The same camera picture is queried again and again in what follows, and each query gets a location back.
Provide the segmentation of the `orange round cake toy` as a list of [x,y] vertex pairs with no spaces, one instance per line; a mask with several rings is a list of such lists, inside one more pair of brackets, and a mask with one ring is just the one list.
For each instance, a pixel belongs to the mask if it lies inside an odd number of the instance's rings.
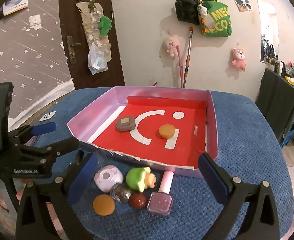
[[111,215],[116,208],[114,200],[106,194],[97,196],[93,201],[93,209],[100,216]]
[[165,125],[160,126],[158,131],[159,131],[159,134],[162,138],[171,139],[176,132],[176,128],[171,124],[165,124]]

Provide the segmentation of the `lilac round mini camera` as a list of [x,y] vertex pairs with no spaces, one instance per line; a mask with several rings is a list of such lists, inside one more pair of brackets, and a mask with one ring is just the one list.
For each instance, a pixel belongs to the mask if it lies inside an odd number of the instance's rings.
[[94,182],[103,193],[109,193],[112,187],[123,182],[123,174],[114,165],[107,165],[94,175]]

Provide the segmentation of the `glitter silver jar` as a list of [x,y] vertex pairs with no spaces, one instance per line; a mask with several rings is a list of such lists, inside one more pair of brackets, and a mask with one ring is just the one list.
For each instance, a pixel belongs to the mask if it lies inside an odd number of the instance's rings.
[[110,191],[110,197],[120,203],[127,204],[130,196],[133,194],[133,190],[126,184],[117,183]]

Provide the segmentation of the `dark red ball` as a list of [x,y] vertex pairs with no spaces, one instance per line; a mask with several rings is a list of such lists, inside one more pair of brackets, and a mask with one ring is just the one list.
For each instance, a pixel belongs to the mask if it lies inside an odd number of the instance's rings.
[[147,198],[142,193],[131,194],[129,198],[129,206],[134,209],[143,209],[146,207]]

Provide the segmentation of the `green duck toy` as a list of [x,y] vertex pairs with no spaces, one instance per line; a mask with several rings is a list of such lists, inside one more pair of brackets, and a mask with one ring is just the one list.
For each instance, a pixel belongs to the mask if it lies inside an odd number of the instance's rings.
[[145,189],[154,189],[157,178],[150,167],[135,167],[127,172],[125,180],[128,187],[142,193]]

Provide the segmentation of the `pink nail polish bottle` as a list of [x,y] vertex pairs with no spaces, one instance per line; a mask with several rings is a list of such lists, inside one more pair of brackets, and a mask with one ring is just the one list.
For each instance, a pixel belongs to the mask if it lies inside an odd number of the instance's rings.
[[174,173],[165,171],[159,190],[153,192],[150,196],[147,211],[161,216],[168,216],[172,210],[173,197],[170,195],[170,189],[173,181]]

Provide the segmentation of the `white square sticker card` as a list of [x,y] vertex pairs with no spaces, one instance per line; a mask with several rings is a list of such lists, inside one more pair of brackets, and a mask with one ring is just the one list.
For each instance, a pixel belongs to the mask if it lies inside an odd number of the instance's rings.
[[51,120],[52,118],[54,118],[55,114],[56,114],[56,111],[46,113],[40,118],[39,122]]

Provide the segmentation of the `dark brown door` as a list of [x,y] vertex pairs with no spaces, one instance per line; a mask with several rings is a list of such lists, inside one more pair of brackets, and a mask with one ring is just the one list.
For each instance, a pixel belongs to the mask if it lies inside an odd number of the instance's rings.
[[107,63],[108,70],[91,74],[87,62],[89,47],[82,26],[81,14],[76,7],[77,2],[78,0],[59,0],[60,27],[66,57],[69,57],[67,37],[72,36],[73,42],[77,44],[73,47],[74,63],[67,60],[75,89],[125,85],[114,23],[108,33],[111,43],[111,61]]

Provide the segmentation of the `brown square compact case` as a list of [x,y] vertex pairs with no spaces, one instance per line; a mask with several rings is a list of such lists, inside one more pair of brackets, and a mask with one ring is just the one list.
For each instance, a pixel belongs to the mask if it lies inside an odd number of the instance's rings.
[[133,116],[119,118],[116,122],[116,129],[118,132],[132,131],[135,127],[136,123]]

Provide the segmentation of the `white plastic bag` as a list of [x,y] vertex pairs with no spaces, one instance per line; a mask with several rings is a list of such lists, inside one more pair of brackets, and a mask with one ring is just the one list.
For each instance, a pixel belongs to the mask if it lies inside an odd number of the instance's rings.
[[92,43],[88,52],[88,68],[92,75],[108,70],[104,54],[94,43]]

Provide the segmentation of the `dark cloth covered table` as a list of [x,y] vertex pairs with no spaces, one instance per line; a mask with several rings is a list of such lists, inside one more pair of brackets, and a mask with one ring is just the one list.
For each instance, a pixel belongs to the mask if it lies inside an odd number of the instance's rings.
[[269,69],[261,79],[256,105],[280,144],[294,124],[294,86]]

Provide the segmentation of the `pink red cardboard tray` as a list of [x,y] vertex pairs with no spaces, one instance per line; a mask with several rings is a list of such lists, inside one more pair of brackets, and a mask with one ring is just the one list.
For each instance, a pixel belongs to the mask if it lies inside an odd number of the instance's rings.
[[[118,132],[119,118],[133,116],[136,127]],[[171,139],[158,129],[171,124]],[[198,158],[218,157],[218,133],[212,94],[206,90],[168,87],[113,87],[92,101],[68,123],[71,134],[112,157],[200,177]]]

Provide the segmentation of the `green dinosaur plush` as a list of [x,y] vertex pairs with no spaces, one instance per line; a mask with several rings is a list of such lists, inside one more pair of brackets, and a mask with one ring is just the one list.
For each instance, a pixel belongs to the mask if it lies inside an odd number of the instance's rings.
[[112,20],[109,19],[107,16],[102,16],[100,18],[98,27],[100,29],[100,35],[104,37],[112,29]]

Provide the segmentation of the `clear hanging door organizer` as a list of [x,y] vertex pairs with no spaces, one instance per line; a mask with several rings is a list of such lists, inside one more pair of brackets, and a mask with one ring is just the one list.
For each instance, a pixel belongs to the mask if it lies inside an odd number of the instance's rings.
[[103,53],[106,62],[111,61],[111,44],[108,40],[108,36],[100,35],[99,23],[100,19],[104,16],[103,7],[93,0],[89,2],[78,2],[78,7],[84,33],[86,36],[88,48],[90,49],[92,43],[94,43],[98,49]]

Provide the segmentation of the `pink fox plush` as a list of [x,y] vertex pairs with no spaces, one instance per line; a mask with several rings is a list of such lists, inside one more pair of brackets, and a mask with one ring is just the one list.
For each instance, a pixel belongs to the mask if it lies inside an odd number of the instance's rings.
[[245,71],[246,62],[243,49],[234,48],[232,50],[233,60],[231,61],[232,65],[241,71]]

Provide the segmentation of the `pink bear plush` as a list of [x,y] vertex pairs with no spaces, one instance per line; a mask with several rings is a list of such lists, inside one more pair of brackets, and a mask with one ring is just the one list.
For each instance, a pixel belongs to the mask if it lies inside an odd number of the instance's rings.
[[180,46],[180,41],[179,41],[178,35],[172,35],[172,36],[166,37],[164,39],[163,45],[166,49],[166,52],[169,53],[171,57],[178,56],[177,47]]

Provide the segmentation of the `black backpack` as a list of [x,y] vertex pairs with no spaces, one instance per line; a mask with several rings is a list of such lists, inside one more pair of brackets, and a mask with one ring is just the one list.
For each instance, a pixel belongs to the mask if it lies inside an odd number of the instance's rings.
[[197,7],[198,0],[176,0],[177,19],[182,22],[200,25]]

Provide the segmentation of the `green tote bag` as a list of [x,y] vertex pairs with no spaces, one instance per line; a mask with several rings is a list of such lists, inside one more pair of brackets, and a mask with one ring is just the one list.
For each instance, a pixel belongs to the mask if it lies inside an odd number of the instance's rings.
[[206,18],[199,15],[201,33],[206,37],[229,37],[232,34],[228,6],[217,1],[202,1],[208,9]]

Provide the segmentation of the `white panda plush keychain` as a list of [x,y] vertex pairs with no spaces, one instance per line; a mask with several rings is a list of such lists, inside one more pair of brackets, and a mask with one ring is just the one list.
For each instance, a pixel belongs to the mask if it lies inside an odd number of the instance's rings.
[[203,4],[199,4],[197,10],[201,18],[206,18],[208,15],[208,9]]

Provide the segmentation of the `photo poster on wall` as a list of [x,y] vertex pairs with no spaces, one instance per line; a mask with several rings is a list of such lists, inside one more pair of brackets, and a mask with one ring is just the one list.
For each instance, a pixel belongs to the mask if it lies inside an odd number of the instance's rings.
[[240,12],[246,12],[246,11],[251,11],[252,6],[249,2],[249,0],[234,0],[236,3],[236,6],[238,7],[238,10]]

